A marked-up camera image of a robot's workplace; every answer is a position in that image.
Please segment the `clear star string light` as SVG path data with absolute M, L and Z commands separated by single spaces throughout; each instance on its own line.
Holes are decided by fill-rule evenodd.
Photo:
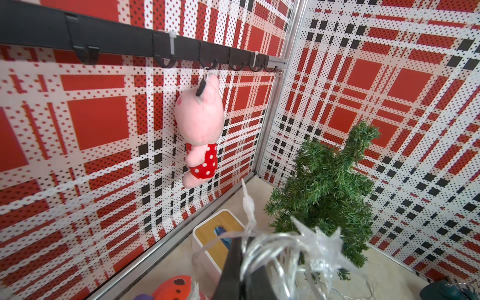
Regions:
M 319 228 L 310 229 L 296 218 L 297 232 L 265 233 L 257 227 L 255 202 L 242 187 L 242 205 L 247 216 L 244 231 L 227 232 L 220 238 L 241 238 L 242 264 L 240 279 L 245 285 L 247 274 L 266 266 L 277 300 L 300 300 L 313 295 L 327 300 L 331 294 L 346 300 L 348 296 L 333 287 L 333 277 L 339 270 L 351 271 L 366 281 L 367 299 L 375 299 L 375 286 L 341 252 L 341 230 L 331 236 Z

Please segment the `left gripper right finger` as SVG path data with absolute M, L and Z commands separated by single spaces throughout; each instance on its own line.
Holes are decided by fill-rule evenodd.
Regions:
M 270 282 L 266 266 L 261 266 L 256 271 L 245 277 L 246 300 L 277 300 Z

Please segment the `white wooden tissue box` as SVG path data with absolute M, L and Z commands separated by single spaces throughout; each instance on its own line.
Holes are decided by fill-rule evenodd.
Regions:
M 197 225 L 192 231 L 192 259 L 202 266 L 214 284 L 218 284 L 231 247 L 227 232 L 241 232 L 243 223 L 228 209 L 222 209 Z

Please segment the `black hook rail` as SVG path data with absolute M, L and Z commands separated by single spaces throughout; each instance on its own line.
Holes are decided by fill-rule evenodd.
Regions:
M 287 65 L 279 57 L 22 1 L 1 1 L 1 44 L 74 51 L 84 65 L 95 65 L 101 54 L 154 58 L 162 68 L 192 61 L 205 70 L 226 65 L 272 73 Z

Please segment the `pink pig plush toy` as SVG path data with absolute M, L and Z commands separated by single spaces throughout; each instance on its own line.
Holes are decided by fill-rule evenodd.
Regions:
M 218 144 L 225 125 L 220 80 L 209 73 L 198 87 L 183 91 L 176 100 L 174 117 L 186 141 L 188 172 L 182 184 L 191 189 L 207 183 L 218 169 Z

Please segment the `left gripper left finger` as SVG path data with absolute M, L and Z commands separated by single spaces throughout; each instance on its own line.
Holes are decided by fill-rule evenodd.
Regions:
M 245 284 L 240 279 L 243 254 L 241 238 L 232 238 L 221 278 L 218 282 L 212 300 L 245 300 Z

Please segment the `red shark plush toy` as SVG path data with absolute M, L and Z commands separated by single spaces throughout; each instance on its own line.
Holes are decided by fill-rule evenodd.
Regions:
M 163 282 L 152 295 L 140 294 L 134 300 L 207 300 L 199 284 L 190 276 L 176 276 Z

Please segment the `right small christmas tree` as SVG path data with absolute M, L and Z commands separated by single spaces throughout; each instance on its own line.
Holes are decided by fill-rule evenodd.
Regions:
M 373 235 L 373 212 L 365 197 L 375 185 L 354 168 L 379 137 L 377 127 L 361 121 L 349 132 L 342 150 L 317 140 L 304 141 L 293 174 L 273 191 L 264 209 L 274 219 L 270 224 L 274 232 L 296 231 L 292 218 L 328 236 L 341 228 L 342 254 L 362 268 Z

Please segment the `green alarm clock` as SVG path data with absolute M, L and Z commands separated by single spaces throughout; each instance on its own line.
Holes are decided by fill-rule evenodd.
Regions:
M 421 300 L 480 300 L 480 293 L 465 282 L 437 281 L 424 287 Z

